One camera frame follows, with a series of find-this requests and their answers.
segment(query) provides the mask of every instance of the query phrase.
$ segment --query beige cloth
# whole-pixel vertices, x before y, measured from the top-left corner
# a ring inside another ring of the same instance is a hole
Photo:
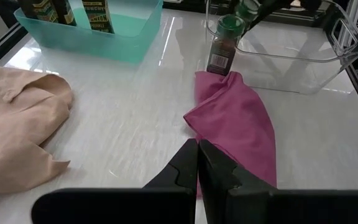
[[[61,77],[0,67],[0,193],[36,187],[61,174],[39,144],[69,115],[73,95]]]

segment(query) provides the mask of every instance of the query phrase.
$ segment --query white table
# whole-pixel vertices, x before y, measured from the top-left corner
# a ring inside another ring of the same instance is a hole
[[[70,118],[45,150],[71,160],[56,179],[0,195],[0,223],[27,224],[35,200],[64,187],[142,187],[194,136],[182,116],[194,107],[194,72],[204,15],[163,10],[140,65],[40,48],[27,35],[0,66],[52,72],[71,85]],[[315,95],[255,89],[272,120],[281,189],[358,189],[358,96],[346,73]],[[206,223],[202,201],[196,222]]]

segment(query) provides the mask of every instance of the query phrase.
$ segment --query plastic bin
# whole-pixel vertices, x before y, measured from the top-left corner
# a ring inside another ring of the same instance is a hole
[[[208,46],[227,13],[219,1],[206,5]],[[287,19],[302,26],[262,21],[239,42],[231,70],[241,72],[246,84],[316,93],[358,57],[358,28],[339,5],[323,1],[315,13],[293,10],[297,19]]]
[[[76,27],[14,15],[43,47],[139,63],[160,28],[162,0],[108,0],[115,34],[91,30],[81,0],[69,1]]]

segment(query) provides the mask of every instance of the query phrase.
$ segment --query pink towel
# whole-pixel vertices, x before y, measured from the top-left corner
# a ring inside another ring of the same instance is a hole
[[[237,72],[196,72],[196,108],[184,115],[207,139],[257,177],[276,187],[274,130],[258,94]]]

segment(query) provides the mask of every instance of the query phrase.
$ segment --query green bottle cap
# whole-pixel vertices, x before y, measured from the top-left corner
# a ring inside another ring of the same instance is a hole
[[[241,0],[236,7],[236,13],[241,18],[253,21],[258,15],[259,5],[254,0]]]
[[[240,17],[228,14],[219,18],[217,32],[227,38],[236,38],[245,28],[246,24]]]

